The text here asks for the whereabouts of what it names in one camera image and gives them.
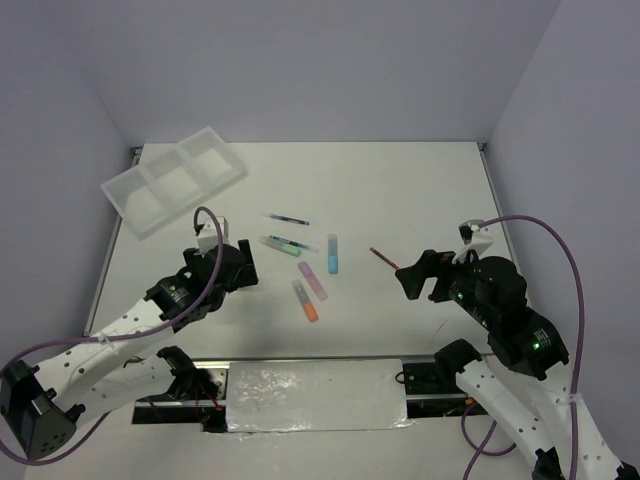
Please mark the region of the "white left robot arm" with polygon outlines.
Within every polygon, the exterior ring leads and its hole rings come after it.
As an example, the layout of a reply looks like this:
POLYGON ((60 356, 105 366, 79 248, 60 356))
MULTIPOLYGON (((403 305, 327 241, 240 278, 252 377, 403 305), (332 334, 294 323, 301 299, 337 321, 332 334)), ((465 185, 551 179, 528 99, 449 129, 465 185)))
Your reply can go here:
POLYGON ((2 453, 44 466, 73 452, 68 443, 84 424, 134 400, 216 400, 218 382, 166 342, 217 311, 228 294, 257 285, 255 262, 246 239, 206 253, 189 248, 183 258, 183 268, 97 334, 62 342, 63 352, 36 365, 17 358, 2 369, 1 416, 22 449, 2 453))

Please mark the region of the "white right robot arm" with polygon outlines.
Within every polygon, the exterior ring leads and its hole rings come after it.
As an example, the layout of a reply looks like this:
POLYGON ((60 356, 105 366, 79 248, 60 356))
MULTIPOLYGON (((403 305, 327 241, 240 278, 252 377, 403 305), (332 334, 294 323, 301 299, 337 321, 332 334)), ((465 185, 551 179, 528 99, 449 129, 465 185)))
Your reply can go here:
POLYGON ((526 457, 533 478, 638 478, 638 470, 611 451, 585 402, 572 392, 569 352, 555 326, 528 306, 526 280, 510 260, 470 253, 458 263, 451 252, 426 250, 395 276, 410 300, 434 279, 432 302, 455 302, 486 330, 491 351, 520 383, 527 403, 464 339, 435 353, 435 380, 479 403, 526 457))

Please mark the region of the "red pen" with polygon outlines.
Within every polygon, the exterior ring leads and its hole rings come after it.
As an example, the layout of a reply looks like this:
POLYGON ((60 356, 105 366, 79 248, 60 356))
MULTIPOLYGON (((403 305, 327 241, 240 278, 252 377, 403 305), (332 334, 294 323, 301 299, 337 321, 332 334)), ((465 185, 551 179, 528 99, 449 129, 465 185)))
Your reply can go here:
POLYGON ((379 250, 377 250, 374 247, 370 247, 369 248, 370 252, 372 252, 376 257, 378 257, 379 259, 381 259, 383 262, 385 262, 387 265, 389 265, 391 268, 393 268, 394 270, 399 270, 400 267, 391 259, 389 259, 387 256, 385 256, 384 254, 382 254, 379 250))

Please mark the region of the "orange highlighter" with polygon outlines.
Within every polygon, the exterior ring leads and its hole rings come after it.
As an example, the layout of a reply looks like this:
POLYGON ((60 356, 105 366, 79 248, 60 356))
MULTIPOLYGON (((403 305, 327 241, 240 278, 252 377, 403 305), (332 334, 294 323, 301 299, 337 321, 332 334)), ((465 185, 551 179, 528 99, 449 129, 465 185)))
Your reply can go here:
POLYGON ((302 282, 298 279, 293 280, 292 287, 294 289, 294 292, 296 294, 298 301, 300 302, 300 305, 302 306, 302 309, 304 310, 304 313, 307 319, 310 322, 316 322, 319 319, 319 315, 315 307, 313 306, 302 282))

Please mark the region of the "green highlighter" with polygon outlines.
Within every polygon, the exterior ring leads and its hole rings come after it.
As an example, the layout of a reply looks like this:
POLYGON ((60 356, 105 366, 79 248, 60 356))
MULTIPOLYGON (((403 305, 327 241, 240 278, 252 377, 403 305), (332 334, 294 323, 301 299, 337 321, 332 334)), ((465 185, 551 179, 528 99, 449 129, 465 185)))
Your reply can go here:
POLYGON ((271 248, 273 250, 279 251, 281 253, 284 253, 293 257, 299 257, 301 255, 301 249, 299 247, 268 237, 268 236, 260 236, 259 242, 268 248, 271 248))

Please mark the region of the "blue highlighter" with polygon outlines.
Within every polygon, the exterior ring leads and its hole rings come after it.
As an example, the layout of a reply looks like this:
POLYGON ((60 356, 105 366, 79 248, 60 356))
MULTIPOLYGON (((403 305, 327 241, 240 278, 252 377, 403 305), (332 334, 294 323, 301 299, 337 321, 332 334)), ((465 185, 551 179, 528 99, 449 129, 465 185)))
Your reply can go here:
POLYGON ((328 273, 337 274, 339 272, 337 235, 329 234, 327 239, 328 239, 328 273))

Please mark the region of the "purple highlighter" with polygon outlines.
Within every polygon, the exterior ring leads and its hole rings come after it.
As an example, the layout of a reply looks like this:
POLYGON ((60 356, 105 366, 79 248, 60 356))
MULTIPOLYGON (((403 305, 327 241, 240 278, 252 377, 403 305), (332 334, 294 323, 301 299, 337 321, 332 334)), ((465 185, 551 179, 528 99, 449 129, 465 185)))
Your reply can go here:
POLYGON ((301 261, 298 263, 298 269, 300 270, 301 274, 303 275, 303 277, 311 287, 316 297, 320 301, 327 300, 328 294, 324 289, 324 287, 322 286, 319 279, 317 278, 317 276, 315 275, 315 273, 313 272, 313 270, 311 269, 311 267, 309 266, 309 264, 306 261, 301 261))

